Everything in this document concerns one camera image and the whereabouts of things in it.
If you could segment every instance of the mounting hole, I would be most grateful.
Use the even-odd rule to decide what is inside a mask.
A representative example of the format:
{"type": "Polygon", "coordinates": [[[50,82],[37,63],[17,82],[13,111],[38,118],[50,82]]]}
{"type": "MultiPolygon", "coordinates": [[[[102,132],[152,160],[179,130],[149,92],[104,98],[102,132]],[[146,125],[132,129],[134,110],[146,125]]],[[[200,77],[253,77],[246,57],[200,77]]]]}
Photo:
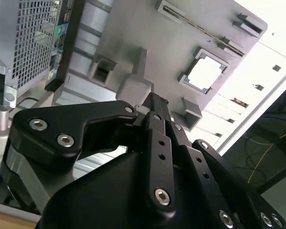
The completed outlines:
{"type": "Polygon", "coordinates": [[[165,145],[165,143],[163,141],[159,141],[159,144],[162,145],[162,146],[165,145]]]}
{"type": "Polygon", "coordinates": [[[5,93],[4,96],[7,99],[7,101],[13,102],[15,100],[15,96],[11,93],[5,93]]]}
{"type": "Polygon", "coordinates": [[[204,143],[204,142],[201,142],[200,143],[205,149],[208,149],[209,147],[208,147],[208,145],[206,144],[206,143],[204,143]]]}
{"type": "Polygon", "coordinates": [[[165,160],[165,156],[163,154],[159,154],[158,156],[161,160],[163,160],[163,161],[165,160]]]}
{"type": "Polygon", "coordinates": [[[153,115],[155,119],[161,120],[161,117],[157,114],[153,115]]]}
{"type": "Polygon", "coordinates": [[[203,176],[206,178],[206,179],[210,179],[209,175],[207,173],[202,173],[203,176]]]}

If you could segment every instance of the slot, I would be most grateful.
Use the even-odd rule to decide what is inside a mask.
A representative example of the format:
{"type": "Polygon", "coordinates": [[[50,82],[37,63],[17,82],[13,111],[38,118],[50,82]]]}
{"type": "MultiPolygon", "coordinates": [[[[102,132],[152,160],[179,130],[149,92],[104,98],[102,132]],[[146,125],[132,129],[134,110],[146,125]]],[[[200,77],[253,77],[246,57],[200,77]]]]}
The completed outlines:
{"type": "Polygon", "coordinates": [[[250,16],[240,14],[238,16],[239,19],[241,19],[243,22],[235,21],[234,25],[240,28],[241,30],[245,31],[246,33],[250,34],[254,37],[261,37],[261,34],[263,33],[263,29],[260,23],[253,19],[250,16]]]}

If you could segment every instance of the black metal bracket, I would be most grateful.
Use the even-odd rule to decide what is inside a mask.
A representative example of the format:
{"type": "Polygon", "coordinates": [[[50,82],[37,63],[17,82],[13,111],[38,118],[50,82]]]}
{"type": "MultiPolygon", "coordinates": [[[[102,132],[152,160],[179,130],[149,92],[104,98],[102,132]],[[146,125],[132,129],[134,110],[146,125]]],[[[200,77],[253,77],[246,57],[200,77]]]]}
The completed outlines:
{"type": "MultiPolygon", "coordinates": [[[[38,167],[38,173],[32,181],[46,182],[46,188],[49,174],[56,182],[64,179],[78,158],[128,147],[78,180],[64,179],[64,187],[48,192],[46,197],[56,193],[47,202],[38,199],[38,206],[46,204],[38,228],[278,229],[278,222],[286,228],[282,217],[209,144],[197,140],[191,147],[182,127],[171,121],[167,103],[151,93],[143,104],[150,109],[146,115],[123,101],[17,113],[4,171],[24,180],[22,163],[34,164],[29,169],[38,167]],[[68,142],[61,142],[61,135],[68,142]]],[[[37,198],[31,182],[23,183],[37,198]]]]}

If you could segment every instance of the silver metal fitting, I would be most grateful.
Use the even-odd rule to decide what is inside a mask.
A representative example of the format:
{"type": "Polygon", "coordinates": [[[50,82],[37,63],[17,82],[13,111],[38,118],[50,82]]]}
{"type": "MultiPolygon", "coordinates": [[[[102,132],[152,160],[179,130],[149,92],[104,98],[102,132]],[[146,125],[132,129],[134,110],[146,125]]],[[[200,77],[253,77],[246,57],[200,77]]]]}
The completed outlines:
{"type": "Polygon", "coordinates": [[[179,124],[177,124],[177,123],[174,124],[174,127],[175,127],[177,130],[182,130],[182,127],[181,127],[179,124]]]}
{"type": "Polygon", "coordinates": [[[69,135],[59,135],[57,137],[57,143],[63,147],[68,148],[74,145],[74,139],[69,135]]]}
{"type": "Polygon", "coordinates": [[[219,211],[219,218],[225,224],[227,228],[233,228],[233,221],[231,217],[223,210],[219,211]]]}
{"type": "Polygon", "coordinates": [[[268,226],[268,227],[272,227],[272,222],[271,220],[263,213],[261,212],[261,218],[262,218],[262,221],[268,226]]]}
{"type": "Polygon", "coordinates": [[[41,119],[32,119],[30,120],[30,127],[33,129],[33,130],[38,130],[38,131],[42,131],[42,130],[45,130],[47,127],[48,127],[48,124],[41,120],[41,119]]]}
{"type": "Polygon", "coordinates": [[[155,190],[154,194],[155,194],[155,196],[156,196],[156,198],[160,204],[169,205],[170,196],[168,195],[168,193],[165,190],[158,188],[155,190]]]}

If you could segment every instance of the bolt head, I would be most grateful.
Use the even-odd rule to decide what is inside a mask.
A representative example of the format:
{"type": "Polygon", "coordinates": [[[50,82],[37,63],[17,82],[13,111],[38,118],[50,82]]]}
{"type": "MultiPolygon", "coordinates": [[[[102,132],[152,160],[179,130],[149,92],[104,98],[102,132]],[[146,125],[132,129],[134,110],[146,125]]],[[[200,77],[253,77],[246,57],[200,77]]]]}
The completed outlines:
{"type": "Polygon", "coordinates": [[[279,220],[279,218],[275,214],[272,214],[272,218],[280,228],[283,227],[283,223],[279,220]]]}
{"type": "Polygon", "coordinates": [[[133,109],[131,109],[130,107],[125,107],[125,110],[129,113],[133,113],[133,109]]]}
{"type": "Polygon", "coordinates": [[[42,119],[32,119],[30,121],[30,127],[33,130],[42,131],[48,127],[48,124],[45,121],[43,121],[42,119]]]}
{"type": "Polygon", "coordinates": [[[222,210],[219,211],[219,218],[227,228],[229,229],[233,228],[233,221],[225,211],[222,210]]]}
{"type": "Polygon", "coordinates": [[[169,205],[170,197],[165,190],[161,188],[156,189],[154,194],[161,205],[169,205]]]}
{"type": "Polygon", "coordinates": [[[63,147],[69,148],[74,145],[74,139],[69,135],[63,134],[57,137],[57,143],[63,147]]]}
{"type": "Polygon", "coordinates": [[[175,123],[174,126],[177,130],[182,130],[182,127],[179,124],[175,123]]]}

